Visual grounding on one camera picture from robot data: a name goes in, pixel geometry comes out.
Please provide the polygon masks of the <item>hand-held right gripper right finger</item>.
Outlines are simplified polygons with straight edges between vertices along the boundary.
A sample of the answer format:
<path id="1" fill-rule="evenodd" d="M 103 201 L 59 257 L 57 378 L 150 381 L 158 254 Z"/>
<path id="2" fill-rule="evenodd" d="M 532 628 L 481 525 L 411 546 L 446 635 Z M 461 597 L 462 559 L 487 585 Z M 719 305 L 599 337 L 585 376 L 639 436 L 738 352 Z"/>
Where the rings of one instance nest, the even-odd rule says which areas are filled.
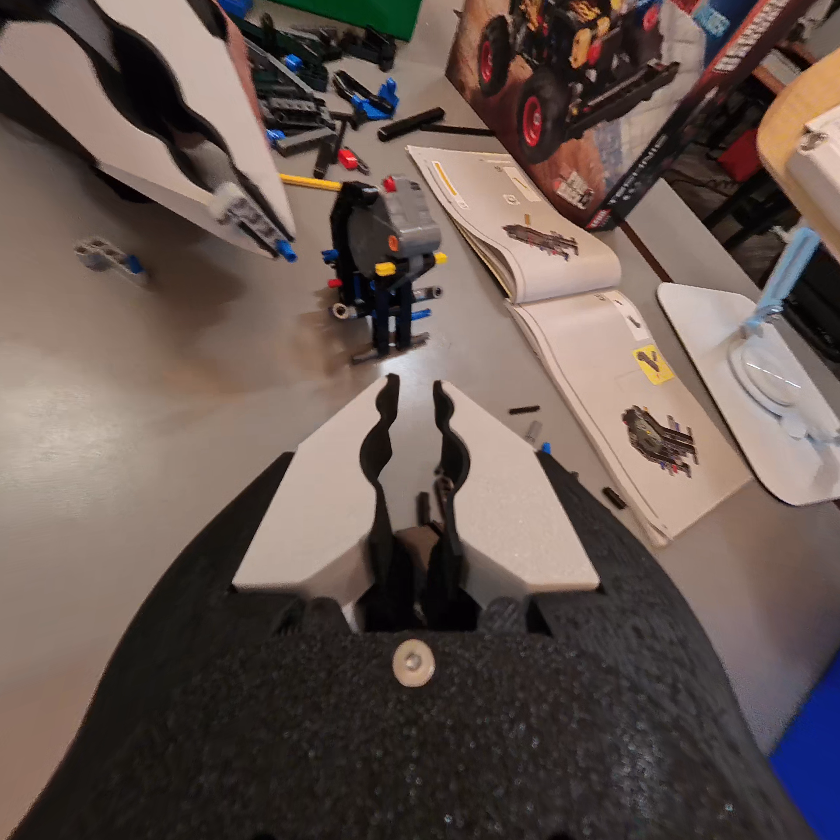
<path id="1" fill-rule="evenodd" d="M 455 586 L 481 607 L 596 591 L 599 574 L 535 448 L 449 381 L 435 382 L 433 398 L 453 482 L 446 523 L 464 562 Z"/>

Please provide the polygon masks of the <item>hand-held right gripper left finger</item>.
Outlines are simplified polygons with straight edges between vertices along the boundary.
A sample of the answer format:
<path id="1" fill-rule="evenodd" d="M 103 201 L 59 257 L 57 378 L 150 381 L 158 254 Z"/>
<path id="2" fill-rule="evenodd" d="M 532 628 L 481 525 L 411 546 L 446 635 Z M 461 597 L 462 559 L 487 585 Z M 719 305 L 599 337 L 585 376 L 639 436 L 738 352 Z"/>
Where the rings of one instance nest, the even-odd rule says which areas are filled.
<path id="1" fill-rule="evenodd" d="M 292 455 L 232 586 L 360 604 L 366 629 L 403 621 L 403 550 L 380 476 L 392 457 L 400 378 L 368 386 Z"/>

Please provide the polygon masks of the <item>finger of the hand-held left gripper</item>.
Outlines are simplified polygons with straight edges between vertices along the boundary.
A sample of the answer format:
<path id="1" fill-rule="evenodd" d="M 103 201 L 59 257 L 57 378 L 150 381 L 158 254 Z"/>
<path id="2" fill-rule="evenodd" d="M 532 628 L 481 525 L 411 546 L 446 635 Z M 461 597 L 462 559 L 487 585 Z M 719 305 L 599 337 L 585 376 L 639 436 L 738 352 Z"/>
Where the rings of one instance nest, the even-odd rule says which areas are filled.
<path id="1" fill-rule="evenodd" d="M 228 23 L 215 2 L 101 1 L 110 22 L 137 36 L 161 59 L 186 110 L 212 134 L 243 186 L 280 238 L 296 226 L 266 133 L 251 106 L 228 44 Z"/>
<path id="2" fill-rule="evenodd" d="M 266 132 L 244 37 L 222 11 L 238 73 Z M 264 210 L 256 190 L 241 184 L 224 150 L 186 110 L 153 49 L 100 9 L 2 10 L 1 59 L 2 70 L 100 170 L 232 245 L 277 258 L 233 226 L 215 222 L 208 204 L 216 187 L 232 182 Z"/>

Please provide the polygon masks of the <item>grey lego beam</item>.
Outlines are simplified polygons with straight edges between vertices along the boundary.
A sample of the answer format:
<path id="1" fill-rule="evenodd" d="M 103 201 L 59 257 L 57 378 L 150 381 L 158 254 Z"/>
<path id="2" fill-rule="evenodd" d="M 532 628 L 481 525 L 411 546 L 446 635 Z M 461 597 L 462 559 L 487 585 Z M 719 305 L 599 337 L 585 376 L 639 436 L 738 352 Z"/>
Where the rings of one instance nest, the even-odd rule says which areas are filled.
<path id="1" fill-rule="evenodd" d="M 275 257 L 280 257 L 276 241 L 281 238 L 289 240 L 256 201 L 232 182 L 224 182 L 215 188 L 208 210 L 215 222 L 233 226 Z"/>
<path id="2" fill-rule="evenodd" d="M 133 279 L 124 265 L 128 254 L 107 240 L 99 237 L 82 239 L 75 243 L 73 249 L 81 264 L 90 270 L 97 272 L 115 270 Z"/>

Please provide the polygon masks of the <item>partly built lego model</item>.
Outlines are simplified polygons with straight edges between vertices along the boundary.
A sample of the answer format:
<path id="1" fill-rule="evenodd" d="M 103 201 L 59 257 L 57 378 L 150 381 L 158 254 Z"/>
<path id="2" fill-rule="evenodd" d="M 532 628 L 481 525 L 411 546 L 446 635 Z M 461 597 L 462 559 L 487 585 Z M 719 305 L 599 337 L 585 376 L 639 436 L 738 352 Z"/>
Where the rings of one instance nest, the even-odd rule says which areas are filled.
<path id="1" fill-rule="evenodd" d="M 432 312 L 415 307 L 441 298 L 443 290 L 415 283 L 447 256 L 439 250 L 441 231 L 423 188 L 404 175 L 387 176 L 381 185 L 341 183 L 329 225 L 332 246 L 322 261 L 332 269 L 328 287 L 337 295 L 330 313 L 342 322 L 365 320 L 371 328 L 369 345 L 352 356 L 352 364 L 425 345 L 428 333 L 414 333 L 413 325 Z"/>

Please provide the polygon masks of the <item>pile of large lego parts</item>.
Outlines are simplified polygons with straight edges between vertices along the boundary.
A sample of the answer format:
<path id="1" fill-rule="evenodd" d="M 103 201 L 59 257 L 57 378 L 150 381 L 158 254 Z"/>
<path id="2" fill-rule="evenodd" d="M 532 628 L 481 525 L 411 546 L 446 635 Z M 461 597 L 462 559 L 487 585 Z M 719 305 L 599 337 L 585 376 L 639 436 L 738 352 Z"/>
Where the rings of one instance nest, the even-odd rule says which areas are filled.
<path id="1" fill-rule="evenodd" d="M 395 116 L 393 78 L 386 78 L 374 92 L 345 70 L 329 70 L 329 63 L 344 57 L 392 70 L 392 36 L 371 27 L 344 32 L 323 26 L 280 28 L 268 13 L 258 23 L 248 20 L 252 2 L 219 5 L 245 39 L 266 138 L 280 157 L 316 151 L 312 177 L 324 179 L 329 168 L 339 164 L 337 152 L 351 149 L 344 141 L 348 129 Z"/>

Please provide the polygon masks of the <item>long black lego beam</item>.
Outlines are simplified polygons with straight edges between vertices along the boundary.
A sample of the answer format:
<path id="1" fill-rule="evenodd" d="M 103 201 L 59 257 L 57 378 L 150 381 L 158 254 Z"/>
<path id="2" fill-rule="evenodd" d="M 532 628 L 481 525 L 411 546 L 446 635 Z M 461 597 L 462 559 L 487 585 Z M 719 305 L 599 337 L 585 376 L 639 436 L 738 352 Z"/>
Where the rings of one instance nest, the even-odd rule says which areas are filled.
<path id="1" fill-rule="evenodd" d="M 423 130 L 428 126 L 441 123 L 446 113 L 443 108 L 436 107 L 414 114 L 411 117 L 392 120 L 376 132 L 377 139 L 383 143 L 401 139 L 410 133 Z"/>

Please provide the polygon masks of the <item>lego instruction booklet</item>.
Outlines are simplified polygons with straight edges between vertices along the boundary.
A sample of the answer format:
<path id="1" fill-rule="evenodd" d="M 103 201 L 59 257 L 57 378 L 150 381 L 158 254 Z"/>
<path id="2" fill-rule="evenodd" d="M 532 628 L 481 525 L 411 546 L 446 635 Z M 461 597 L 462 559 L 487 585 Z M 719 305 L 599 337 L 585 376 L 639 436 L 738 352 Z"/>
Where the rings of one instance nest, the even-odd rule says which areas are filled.
<path id="1" fill-rule="evenodd" d="M 749 481 L 741 458 L 620 290 L 616 253 L 552 209 L 507 153 L 406 152 L 505 292 L 511 315 L 653 545 Z"/>

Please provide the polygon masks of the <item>lego set box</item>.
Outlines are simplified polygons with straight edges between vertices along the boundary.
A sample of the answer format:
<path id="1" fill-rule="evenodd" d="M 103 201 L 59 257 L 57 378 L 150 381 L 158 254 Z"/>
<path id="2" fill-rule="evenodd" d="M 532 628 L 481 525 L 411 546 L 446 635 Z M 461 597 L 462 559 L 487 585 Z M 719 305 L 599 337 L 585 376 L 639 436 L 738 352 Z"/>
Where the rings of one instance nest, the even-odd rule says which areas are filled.
<path id="1" fill-rule="evenodd" d="M 446 76 L 563 216 L 609 230 L 811 5 L 469 1 Z"/>

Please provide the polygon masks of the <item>green storage bin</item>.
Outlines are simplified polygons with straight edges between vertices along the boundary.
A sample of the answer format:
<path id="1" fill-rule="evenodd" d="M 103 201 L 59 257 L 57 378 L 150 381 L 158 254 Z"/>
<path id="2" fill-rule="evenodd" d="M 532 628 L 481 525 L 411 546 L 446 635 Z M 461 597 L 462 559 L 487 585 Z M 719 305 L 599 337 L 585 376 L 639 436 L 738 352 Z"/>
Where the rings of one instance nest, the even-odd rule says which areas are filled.
<path id="1" fill-rule="evenodd" d="M 422 1 L 275 1 L 356 27 L 371 27 L 395 39 L 413 37 Z"/>

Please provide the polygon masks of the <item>blue storage bin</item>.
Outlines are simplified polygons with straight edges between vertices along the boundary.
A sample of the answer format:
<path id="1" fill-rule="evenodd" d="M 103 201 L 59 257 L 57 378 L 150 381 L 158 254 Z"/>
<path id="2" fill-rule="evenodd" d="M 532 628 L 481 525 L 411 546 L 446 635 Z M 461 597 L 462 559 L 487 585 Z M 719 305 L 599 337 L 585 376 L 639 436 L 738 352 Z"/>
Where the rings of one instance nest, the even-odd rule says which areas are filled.
<path id="1" fill-rule="evenodd" d="M 794 716 L 770 757 L 813 832 L 839 837 L 839 657 Z"/>

